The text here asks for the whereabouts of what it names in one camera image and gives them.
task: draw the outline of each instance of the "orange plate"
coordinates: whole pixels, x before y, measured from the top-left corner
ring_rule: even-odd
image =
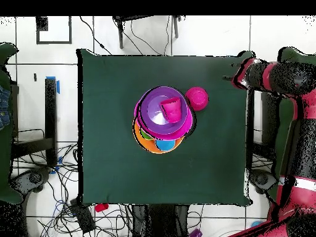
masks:
[[[165,152],[171,152],[172,150],[176,149],[178,147],[178,145],[182,142],[183,138],[184,137],[181,137],[177,140],[175,140],[175,146],[169,150],[169,151],[161,151],[159,150],[156,145],[155,145],[155,140],[146,140],[144,139],[142,136],[141,136],[141,130],[139,129],[139,126],[137,124],[137,121],[136,119],[134,119],[133,121],[133,133],[134,133],[134,137],[135,137],[135,140],[137,140],[137,142],[143,147],[145,148],[145,150],[149,151],[149,152],[153,152],[155,154],[163,154]]]

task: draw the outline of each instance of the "blue tape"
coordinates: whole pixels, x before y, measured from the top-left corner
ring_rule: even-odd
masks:
[[[53,79],[53,80],[56,80],[56,77],[46,77],[46,79]],[[56,81],[56,91],[57,91],[57,93],[60,94],[60,84],[59,84],[59,80]]]
[[[59,80],[57,81],[56,83],[56,90],[57,90],[57,93],[60,94],[60,85],[59,85]]]
[[[57,161],[57,162],[58,162],[58,164],[62,164],[62,156],[60,156],[60,157],[58,158],[58,161]],[[55,170],[58,171],[59,168],[60,168],[59,166],[56,166],[56,167],[55,167]],[[50,174],[51,174],[51,175],[54,175],[54,174],[56,173],[55,170],[54,170],[54,171],[51,171]]]

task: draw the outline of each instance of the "table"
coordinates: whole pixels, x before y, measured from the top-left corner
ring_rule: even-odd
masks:
[[[239,57],[96,56],[81,49],[77,55],[84,203],[249,204],[243,192],[246,92],[222,76],[234,75],[252,52]],[[131,127],[135,104],[155,86],[182,93],[201,86],[210,97],[196,113],[193,134],[161,155],[140,148]]]

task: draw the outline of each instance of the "jeans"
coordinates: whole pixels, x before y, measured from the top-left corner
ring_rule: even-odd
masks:
[[[0,85],[0,130],[10,124],[10,113],[8,112],[9,97],[10,91]]]

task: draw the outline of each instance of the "black chair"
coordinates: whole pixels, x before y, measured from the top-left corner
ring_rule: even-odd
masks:
[[[118,40],[120,41],[120,49],[123,49],[123,22],[150,17],[153,15],[113,15],[113,19],[117,22]],[[175,25],[175,38],[178,38],[178,24],[177,20],[181,21],[180,15],[173,15],[173,24]]]

